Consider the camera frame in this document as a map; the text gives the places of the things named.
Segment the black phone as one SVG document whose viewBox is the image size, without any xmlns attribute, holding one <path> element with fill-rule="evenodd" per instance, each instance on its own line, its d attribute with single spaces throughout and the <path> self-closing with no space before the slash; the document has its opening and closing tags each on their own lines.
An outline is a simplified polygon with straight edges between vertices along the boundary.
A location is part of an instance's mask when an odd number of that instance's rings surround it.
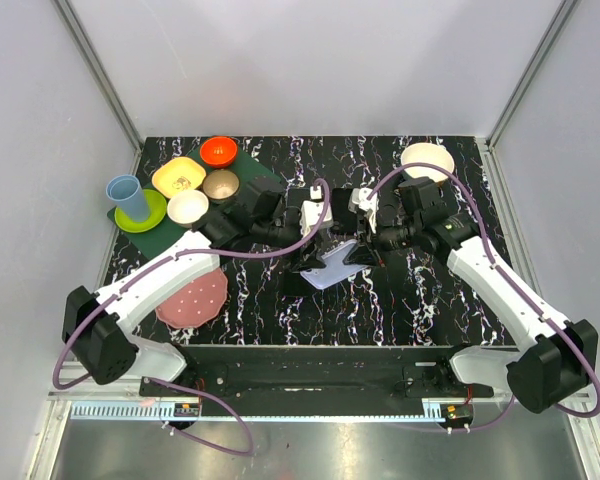
<svg viewBox="0 0 600 480">
<path fill-rule="evenodd" d="M 309 188 L 289 188 L 286 196 L 285 220 L 288 222 L 298 222 L 301 217 L 303 202 L 310 199 Z"/>
</svg>

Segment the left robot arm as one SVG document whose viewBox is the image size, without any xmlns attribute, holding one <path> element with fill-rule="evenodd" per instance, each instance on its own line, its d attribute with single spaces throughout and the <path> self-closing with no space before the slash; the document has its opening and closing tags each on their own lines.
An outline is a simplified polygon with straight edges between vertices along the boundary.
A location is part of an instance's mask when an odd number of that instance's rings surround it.
<svg viewBox="0 0 600 480">
<path fill-rule="evenodd" d="M 54 366 L 52 384 L 67 390 L 89 378 L 107 385 L 131 374 L 157 377 L 176 396 L 195 386 L 196 372 L 173 345 L 134 335 L 139 323 L 191 281 L 220 267 L 223 259 L 264 260 L 294 253 L 308 244 L 325 224 L 331 192 L 318 179 L 322 209 L 307 234 L 282 249 L 249 253 L 213 249 L 199 231 L 185 232 L 176 243 L 132 274 L 94 293 L 84 287 L 67 297 L 65 324 L 71 334 Z"/>
</svg>

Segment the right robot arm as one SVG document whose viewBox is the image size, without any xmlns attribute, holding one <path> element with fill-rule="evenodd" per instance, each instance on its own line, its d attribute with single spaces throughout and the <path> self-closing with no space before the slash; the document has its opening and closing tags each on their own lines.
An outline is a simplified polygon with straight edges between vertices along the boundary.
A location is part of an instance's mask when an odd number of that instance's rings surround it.
<svg viewBox="0 0 600 480">
<path fill-rule="evenodd" d="M 543 300 L 496 255 L 478 214 L 453 214 L 438 185 L 427 177 L 397 187 L 402 204 L 398 223 L 376 220 L 378 193 L 369 188 L 339 189 L 332 202 L 337 226 L 355 236 L 348 264 L 377 267 L 384 253 L 417 247 L 468 284 L 497 316 L 514 341 L 512 350 L 461 346 L 434 371 L 446 396 L 468 385 L 505 390 L 532 413 L 561 408 L 565 399 L 592 386 L 596 404 L 580 418 L 600 413 L 600 380 L 595 373 L 599 336 L 587 320 L 573 322 Z"/>
</svg>

